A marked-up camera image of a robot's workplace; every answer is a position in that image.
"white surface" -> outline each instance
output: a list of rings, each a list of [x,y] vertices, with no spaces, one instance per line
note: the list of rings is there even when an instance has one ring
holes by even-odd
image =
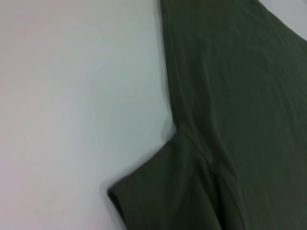
[[[303,0],[264,4],[307,38]],[[155,0],[2,0],[0,229],[120,230],[106,188],[167,139]]]

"shirt sleeve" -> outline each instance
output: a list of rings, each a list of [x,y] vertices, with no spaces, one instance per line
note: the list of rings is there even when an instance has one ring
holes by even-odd
[[[128,230],[221,230],[217,194],[206,159],[180,130],[108,190]]]

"olive green shirt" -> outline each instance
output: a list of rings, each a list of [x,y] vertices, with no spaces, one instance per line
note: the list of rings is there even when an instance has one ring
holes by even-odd
[[[257,0],[161,0],[176,134],[108,191],[128,230],[307,229],[307,42]]]

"green t-shirt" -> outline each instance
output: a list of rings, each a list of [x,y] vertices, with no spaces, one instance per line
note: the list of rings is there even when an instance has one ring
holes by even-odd
[[[108,191],[128,230],[307,229],[307,42],[257,0],[161,0],[176,134]]]

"green fabric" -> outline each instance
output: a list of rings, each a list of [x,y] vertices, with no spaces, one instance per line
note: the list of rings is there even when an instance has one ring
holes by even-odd
[[[307,42],[257,0],[161,0],[177,132],[108,194],[128,230],[307,229]]]

